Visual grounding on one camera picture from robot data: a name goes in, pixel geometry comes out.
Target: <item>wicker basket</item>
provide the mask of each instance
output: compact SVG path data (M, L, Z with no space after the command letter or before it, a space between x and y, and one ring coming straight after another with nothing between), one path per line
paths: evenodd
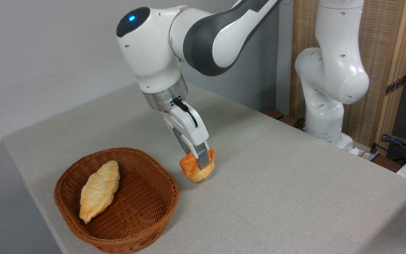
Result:
M106 211L87 225L79 218L81 189L91 174L115 160L119 189ZM111 148L85 156L59 178L54 200L78 238L107 253L132 253L151 245L164 232L176 205L178 185L158 162L133 148Z

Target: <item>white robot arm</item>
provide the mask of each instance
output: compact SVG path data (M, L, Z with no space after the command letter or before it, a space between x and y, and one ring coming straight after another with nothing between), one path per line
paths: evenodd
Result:
M352 151L353 141L342 133L343 103L360 100L369 87L358 47L363 3L319 0L315 34L320 48L303 50L295 61L305 96L305 131L346 151Z
M176 6L135 9L117 27L124 59L145 99L161 111L166 125L200 169L209 164L209 135L197 111L185 102L187 86L179 69L185 61L202 74L223 74L281 0L238 0L224 13Z

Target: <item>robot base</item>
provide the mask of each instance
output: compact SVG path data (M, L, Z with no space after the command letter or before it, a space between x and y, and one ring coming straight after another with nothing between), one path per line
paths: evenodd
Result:
M328 143L333 144L333 145L343 149L344 151L348 151L352 154L358 155L358 153L359 153L358 148L353 146L352 138L342 132L337 138L335 138L335 140L337 140L336 142L333 142L333 140L334 140L333 138L330 138L330 139L321 138L321 139L326 140Z

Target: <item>bread roll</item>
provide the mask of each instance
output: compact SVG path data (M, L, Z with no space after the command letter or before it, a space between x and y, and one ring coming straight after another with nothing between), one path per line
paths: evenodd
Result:
M108 161L93 173L81 191L79 217L84 223L102 213L114 200L119 187L120 173L116 161Z
M192 182L199 182L206 178L208 175L211 174L213 171L215 164L214 164L214 157L216 156L216 151L213 149L209 149L208 151L208 157L209 157L209 165L200 170L198 167L197 161L195 157L193 157L192 152L190 152L186 157L182 158L181 161L179 162L179 165L181 166L181 169L184 172L184 175L186 175L189 180Z

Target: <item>gray tabletop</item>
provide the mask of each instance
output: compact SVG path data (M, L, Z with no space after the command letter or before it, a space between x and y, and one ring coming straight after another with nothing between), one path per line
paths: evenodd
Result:
M238 103L189 85L216 151L200 183L161 114L132 86L4 139L63 253L101 253L72 234L53 199L75 161L138 148L179 185L165 233L142 254L406 253L406 179Z

